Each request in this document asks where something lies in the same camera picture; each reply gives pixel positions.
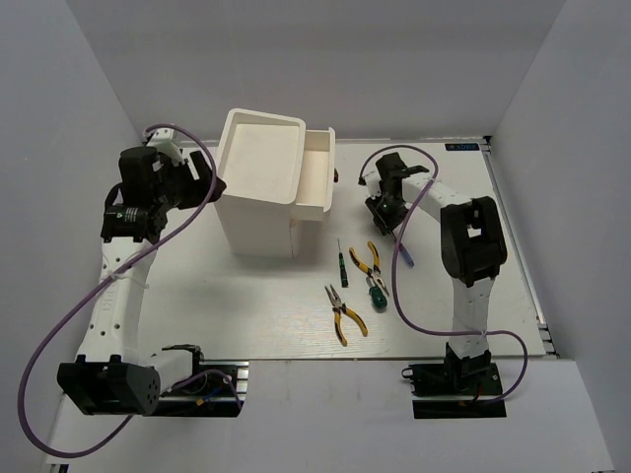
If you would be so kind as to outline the stubby green screwdriver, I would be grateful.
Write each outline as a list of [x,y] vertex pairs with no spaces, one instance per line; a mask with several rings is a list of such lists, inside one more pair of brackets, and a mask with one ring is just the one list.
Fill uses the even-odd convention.
[[387,308],[387,298],[383,290],[377,285],[372,277],[368,276],[366,281],[369,286],[368,293],[371,298],[373,308],[376,312],[385,312]]

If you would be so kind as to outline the white drawer cabinet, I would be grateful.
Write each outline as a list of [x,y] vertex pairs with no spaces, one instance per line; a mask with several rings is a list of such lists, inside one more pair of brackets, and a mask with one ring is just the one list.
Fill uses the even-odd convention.
[[294,258],[305,222],[292,217],[305,150],[301,118],[234,108],[217,154],[227,184],[215,203],[231,252]]

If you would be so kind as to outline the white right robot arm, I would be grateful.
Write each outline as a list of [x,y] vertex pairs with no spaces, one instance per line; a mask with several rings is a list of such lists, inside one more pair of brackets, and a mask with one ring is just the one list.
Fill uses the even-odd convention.
[[440,225],[441,260],[453,281],[452,330],[446,334],[445,379],[454,391],[477,385],[490,365],[489,299],[508,250],[498,208],[489,196],[469,197],[423,166],[407,165],[396,146],[383,149],[376,170],[360,176],[365,204],[383,235],[403,231],[420,209]]

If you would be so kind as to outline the white top drawer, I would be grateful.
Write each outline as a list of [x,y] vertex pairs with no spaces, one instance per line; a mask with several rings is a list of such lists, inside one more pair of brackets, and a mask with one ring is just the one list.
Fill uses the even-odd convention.
[[332,205],[335,174],[335,131],[307,130],[301,176],[292,217],[322,222]]

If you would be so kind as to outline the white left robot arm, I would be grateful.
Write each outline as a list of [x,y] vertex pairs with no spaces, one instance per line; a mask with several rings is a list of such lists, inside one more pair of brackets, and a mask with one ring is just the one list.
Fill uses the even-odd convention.
[[204,155],[168,154],[140,146],[118,160],[121,181],[105,201],[101,279],[87,333],[57,382],[85,415],[153,414],[161,394],[179,385],[196,393],[208,381],[195,345],[171,345],[143,359],[138,328],[147,279],[172,209],[218,200],[226,185],[215,180]]

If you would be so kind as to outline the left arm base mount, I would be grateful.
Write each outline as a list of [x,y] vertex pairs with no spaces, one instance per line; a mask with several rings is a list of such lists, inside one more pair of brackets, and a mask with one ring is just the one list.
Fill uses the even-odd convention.
[[202,361],[194,372],[203,376],[180,389],[164,393],[152,417],[237,418],[245,406],[249,361]]

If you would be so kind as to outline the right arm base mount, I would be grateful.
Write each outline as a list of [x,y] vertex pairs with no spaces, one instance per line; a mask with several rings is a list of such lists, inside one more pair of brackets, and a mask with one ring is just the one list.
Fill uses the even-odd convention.
[[504,400],[491,403],[503,394],[497,365],[492,363],[484,374],[455,387],[443,364],[409,365],[401,371],[412,391],[415,420],[501,419],[507,417]]

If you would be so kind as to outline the blue handled screwdriver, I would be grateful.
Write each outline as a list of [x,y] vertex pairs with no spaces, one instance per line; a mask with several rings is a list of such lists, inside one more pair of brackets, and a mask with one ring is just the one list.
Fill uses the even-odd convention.
[[409,268],[413,268],[415,266],[415,261],[413,257],[411,256],[411,254],[409,253],[409,251],[407,250],[407,248],[404,246],[403,243],[399,245],[399,253],[401,257],[403,258],[405,264]]

